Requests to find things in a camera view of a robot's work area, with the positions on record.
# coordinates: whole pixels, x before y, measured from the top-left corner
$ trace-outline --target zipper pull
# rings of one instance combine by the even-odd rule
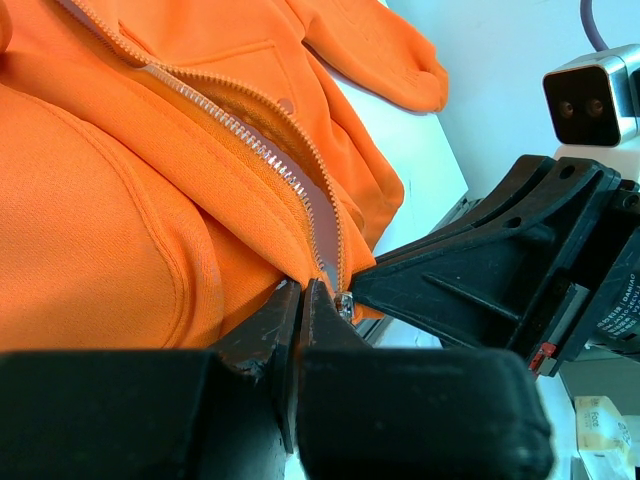
[[[351,292],[340,292],[334,299],[333,303],[338,310],[340,318],[345,322],[351,323],[355,317],[355,305],[353,303],[353,294]]]

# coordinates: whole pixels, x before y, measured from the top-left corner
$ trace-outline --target metal zipper teeth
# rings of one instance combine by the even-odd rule
[[[107,45],[112,51],[114,51],[114,53],[122,58],[125,62],[127,63],[131,63],[130,60],[128,58],[123,58],[122,55],[120,55],[118,52],[115,52],[113,45],[116,45],[120,50],[122,50],[128,57],[131,57],[135,60],[137,60],[138,62],[144,64],[144,65],[153,65],[161,70],[166,71],[167,73],[170,74],[175,74],[175,75],[179,75],[179,76],[185,76],[185,77],[191,77],[191,78],[195,78],[195,79],[201,79],[201,80],[207,80],[213,83],[217,83],[220,85],[224,85],[224,86],[228,86],[230,88],[233,88],[234,90],[240,92],[240,93],[244,93],[245,95],[250,95],[251,97],[255,98],[256,100],[259,100],[261,103],[263,103],[265,106],[267,106],[270,110],[274,111],[275,113],[277,113],[282,120],[284,120],[286,123],[288,123],[292,128],[294,128],[296,130],[296,132],[298,133],[298,135],[303,139],[305,146],[311,151],[314,159],[316,160],[316,163],[318,165],[318,167],[320,168],[320,172],[322,174],[322,177],[325,181],[325,185],[327,186],[327,191],[329,194],[329,199],[331,202],[331,206],[333,208],[333,212],[335,215],[335,219],[336,219],[336,226],[337,226],[337,233],[338,233],[338,285],[337,290],[341,291],[341,290],[345,290],[345,285],[344,285],[344,267],[345,267],[345,254],[344,254],[344,230],[343,230],[343,225],[342,225],[342,221],[341,221],[341,217],[339,214],[339,209],[338,209],[338,200],[335,194],[335,190],[333,189],[333,185],[331,184],[331,179],[329,177],[329,172],[327,171],[327,168],[324,164],[324,161],[322,160],[322,157],[320,155],[320,152],[318,152],[318,149],[315,147],[315,145],[313,144],[313,141],[311,140],[311,138],[302,130],[302,128],[300,127],[300,124],[295,121],[294,119],[292,119],[287,112],[279,105],[275,104],[274,102],[272,102],[271,100],[268,99],[267,96],[263,95],[262,93],[254,90],[252,87],[249,87],[247,85],[244,85],[242,83],[236,82],[236,81],[232,81],[228,78],[224,78],[221,76],[217,76],[217,75],[208,75],[205,74],[203,72],[199,72],[197,70],[192,70],[192,69],[187,69],[187,68],[180,68],[180,67],[174,67],[172,65],[168,65],[162,62],[158,62],[157,60],[149,57],[148,55],[142,54],[140,52],[137,52],[135,50],[133,50],[131,47],[129,47],[129,45],[125,44],[124,42],[122,42],[122,40],[118,37],[118,35],[116,33],[113,32],[113,30],[111,30],[111,28],[104,23],[100,17],[98,17],[98,15],[93,11],[93,9],[91,9],[90,7],[88,7],[85,3],[80,2],[80,1],[76,1],[76,0],[72,0],[73,5],[75,5],[80,11],[82,11],[82,13],[84,15],[87,16],[87,18],[103,33],[105,34],[109,40],[111,42],[113,42],[113,45],[110,44],[109,42],[106,42],[104,38],[102,38],[100,35],[98,35],[96,32],[93,31],[92,28],[90,28],[88,25],[85,24],[85,22],[81,19],[78,18],[78,15],[76,12],[72,11],[67,5],[64,4],[64,0],[56,0],[56,2],[58,2],[58,4],[60,4],[60,6],[62,6],[65,10],[67,10],[69,12],[69,14],[71,14],[77,21],[79,21],[81,24],[83,24],[85,27],[89,28],[89,31],[94,34],[94,36],[96,36],[102,43],[104,43],[105,45]],[[314,252],[317,251],[317,242],[312,241],[312,246],[313,246],[313,250]]]
[[[289,170],[289,167],[285,165],[282,160],[279,160],[278,156],[269,150],[266,145],[263,145],[262,141],[256,138],[256,136],[251,133],[251,130],[246,128],[239,120],[194,88],[191,88],[184,82],[181,82],[175,77],[169,75],[167,72],[155,65],[148,65],[147,67],[144,67],[143,70],[151,73],[151,75],[160,80],[166,86],[179,93],[217,120],[220,125],[224,126],[229,132],[240,139],[242,143],[249,147],[256,156],[265,162],[295,192],[302,202],[302,206],[307,212],[307,217],[309,218],[309,226],[313,237],[311,242],[313,256],[320,270],[324,271],[325,264],[322,260],[322,256],[318,250],[317,241],[315,239],[316,225],[311,200],[309,199],[302,183],[293,175]]]

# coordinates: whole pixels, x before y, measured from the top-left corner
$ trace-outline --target camera lens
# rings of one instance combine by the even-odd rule
[[[587,102],[587,113],[593,118],[598,118],[604,111],[604,105],[596,98],[592,98]]]
[[[560,115],[564,118],[571,118],[573,116],[573,105],[569,102],[560,102]]]

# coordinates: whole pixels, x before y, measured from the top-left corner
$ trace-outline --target orange hoodie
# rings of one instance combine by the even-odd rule
[[[446,100],[377,0],[7,7],[0,349],[203,347],[285,275],[346,290],[403,192],[317,57],[406,108]]]

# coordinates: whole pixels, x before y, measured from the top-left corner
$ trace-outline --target zipper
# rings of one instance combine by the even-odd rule
[[[346,290],[345,283],[345,254],[344,254],[344,230],[342,221],[338,209],[338,200],[329,178],[329,172],[327,170],[324,161],[320,155],[320,152],[315,147],[313,141],[302,129],[300,124],[278,104],[271,101],[266,95],[249,87],[245,84],[230,80],[220,75],[210,75],[205,72],[197,71],[194,69],[175,67],[163,62],[158,61],[147,55],[146,53],[137,51],[122,41],[118,34],[116,34],[104,21],[102,21],[95,11],[87,6],[84,2],[79,0],[56,0],[56,2],[64,8],[69,14],[86,27],[101,43],[105,44],[109,50],[111,50],[116,56],[127,64],[142,68],[148,71],[155,78],[160,80],[170,89],[183,95],[186,99],[191,101],[194,105],[198,106],[209,114],[214,120],[222,124],[226,129],[241,141],[243,141],[247,147],[260,158],[263,162],[266,162],[269,167],[279,176],[283,183],[293,190],[298,199],[302,203],[304,210],[307,213],[308,227],[310,233],[310,246],[314,256],[314,262],[319,271],[325,272],[325,262],[320,255],[318,248],[316,226],[314,220],[314,212],[311,199],[307,195],[302,183],[292,174],[289,166],[285,165],[281,159],[278,159],[277,155],[267,148],[261,140],[254,135],[250,128],[243,125],[242,122],[230,115],[219,105],[215,104],[208,97],[198,92],[195,88],[190,87],[183,81],[176,77],[191,78],[194,80],[203,80],[211,82],[215,85],[231,88],[242,95],[247,95],[255,100],[260,101],[270,110],[280,117],[289,127],[298,135],[307,150],[311,153],[316,165],[319,167],[322,178],[324,179],[325,187],[327,189],[327,195],[333,209],[337,240],[338,240],[338,265],[337,265],[337,280],[335,285],[336,292],[342,292]]]

